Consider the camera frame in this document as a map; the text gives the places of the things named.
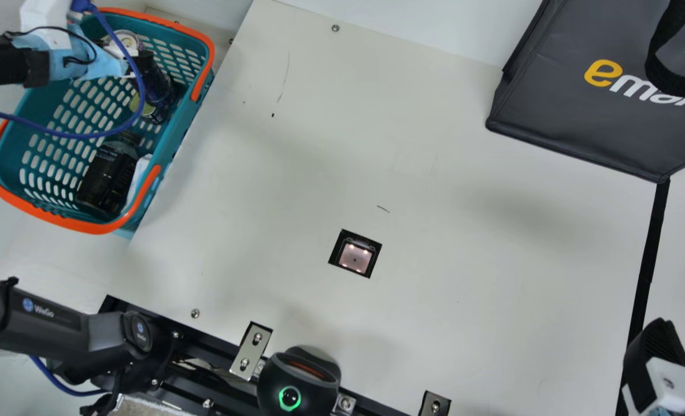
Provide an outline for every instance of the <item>bag strap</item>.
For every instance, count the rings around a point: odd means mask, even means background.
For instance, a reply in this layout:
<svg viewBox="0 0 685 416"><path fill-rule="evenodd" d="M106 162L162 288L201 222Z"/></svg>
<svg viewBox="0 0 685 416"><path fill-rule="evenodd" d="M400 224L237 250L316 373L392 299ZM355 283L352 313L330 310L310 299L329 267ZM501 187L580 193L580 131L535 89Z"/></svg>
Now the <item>bag strap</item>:
<svg viewBox="0 0 685 416"><path fill-rule="evenodd" d="M658 22L651 38L646 59L646 76L659 90L666 94L685 97L685 76L668 69L656 53L671 40L685 25L685 0L670 0L668 8Z"/></svg>

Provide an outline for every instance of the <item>basket handle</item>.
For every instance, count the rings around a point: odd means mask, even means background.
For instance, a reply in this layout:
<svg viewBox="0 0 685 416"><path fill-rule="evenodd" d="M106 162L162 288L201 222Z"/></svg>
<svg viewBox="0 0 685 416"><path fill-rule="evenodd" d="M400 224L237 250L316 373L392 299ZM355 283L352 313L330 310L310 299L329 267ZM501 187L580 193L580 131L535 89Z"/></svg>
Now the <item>basket handle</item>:
<svg viewBox="0 0 685 416"><path fill-rule="evenodd" d="M201 75L196 80L196 85L194 85L194 90L191 92L191 100L198 102L201 98L201 89L206 82L206 77L208 77L209 71L211 71L211 65L213 65L214 56L214 45L211 39L207 35L202 34L202 32L194 31L190 27L183 26L182 24L175 23L174 21L165 20L164 18L159 18L157 16L152 16L146 13L139 13L131 10L120 9L120 8L102 8L100 9L104 13L113 13L123 16L129 16L133 18L138 18L139 20L151 21L152 23L162 24L162 26L170 27L170 29L175 29L175 31L182 32L183 34L194 37L201 40L208 48L208 58L204 63L204 68L201 71Z"/></svg>
<svg viewBox="0 0 685 416"><path fill-rule="evenodd" d="M0 141L3 132L6 130L8 123L8 120L1 123ZM127 221L129 221L129 219L134 215L134 213L136 213L136 210L139 208L139 206L142 205L142 201L147 195L147 192L149 192L149 189L152 187L152 182L154 182L158 174L160 174L161 170L162 168L159 165L153 166L152 170L150 170L150 173L147 175L145 179L144 185L142 185L142 189L139 190L139 193L136 195L136 198L134 198L134 201L131 203L131 208L129 208L129 210L126 211L126 213L123 213L120 217L118 217L118 219L107 224L92 224L87 221L80 221L75 220L73 218L63 218L61 216L55 216L52 213L48 213L48 211L44 211L41 208L37 208L35 205L33 205L33 203L23 200L22 198L19 198L13 193L7 191L7 189L4 188L1 184L0 197L2 198L2 200L6 201L7 203L10 203L10 205L15 206L19 210L22 210L25 213L30 214L31 216L38 217L39 219L47 221L51 224L71 229L73 231L85 232L87 234L109 234L109 232L116 231L117 229L120 229L122 226L124 226L124 224L126 224Z"/></svg>

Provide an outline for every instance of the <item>emart logo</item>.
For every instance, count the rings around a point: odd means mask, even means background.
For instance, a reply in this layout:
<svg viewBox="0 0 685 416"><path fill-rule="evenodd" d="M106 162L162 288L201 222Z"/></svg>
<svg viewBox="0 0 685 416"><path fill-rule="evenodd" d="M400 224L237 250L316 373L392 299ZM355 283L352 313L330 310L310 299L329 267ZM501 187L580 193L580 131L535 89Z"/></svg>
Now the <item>emart logo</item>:
<svg viewBox="0 0 685 416"><path fill-rule="evenodd" d="M596 87L609 87L611 92L620 92L624 87L623 95L625 97L634 97L640 92L638 98L641 102L650 100L652 103L659 103L659 105L675 106L685 105L685 98L676 97L675 95L667 95L658 92L658 89L649 81L640 79L636 76L623 75L623 69L620 64L610 61L609 59L599 59L586 69L583 74L586 82Z"/></svg>

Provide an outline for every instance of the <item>black shopping bag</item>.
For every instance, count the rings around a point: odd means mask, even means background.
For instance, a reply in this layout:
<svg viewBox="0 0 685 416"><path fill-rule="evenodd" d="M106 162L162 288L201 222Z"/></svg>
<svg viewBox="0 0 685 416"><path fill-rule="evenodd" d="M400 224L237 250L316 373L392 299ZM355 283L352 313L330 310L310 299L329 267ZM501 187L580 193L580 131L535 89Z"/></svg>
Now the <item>black shopping bag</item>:
<svg viewBox="0 0 685 416"><path fill-rule="evenodd" d="M685 0L543 0L487 127L664 182L685 168Z"/></svg>

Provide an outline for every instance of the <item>light blue glove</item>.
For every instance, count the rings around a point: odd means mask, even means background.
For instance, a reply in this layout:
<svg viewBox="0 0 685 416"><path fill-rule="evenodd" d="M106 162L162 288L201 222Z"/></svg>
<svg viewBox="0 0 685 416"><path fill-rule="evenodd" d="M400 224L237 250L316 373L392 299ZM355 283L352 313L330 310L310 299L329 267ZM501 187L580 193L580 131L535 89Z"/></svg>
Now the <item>light blue glove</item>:
<svg viewBox="0 0 685 416"><path fill-rule="evenodd" d="M77 24L68 24L68 31L78 34L83 39L88 39L83 30ZM12 39L12 43L17 48L29 48L39 51L49 51L49 79L59 81L62 79L98 79L107 76L124 76L129 64L124 59L118 59L110 55L105 50L97 47L88 39L88 44L96 50L96 59L93 63L84 65L70 62L65 66L63 58L72 56L82 61L90 61L93 58L93 49L83 40L70 36L72 49L50 50L47 43L35 34L17 36Z"/></svg>

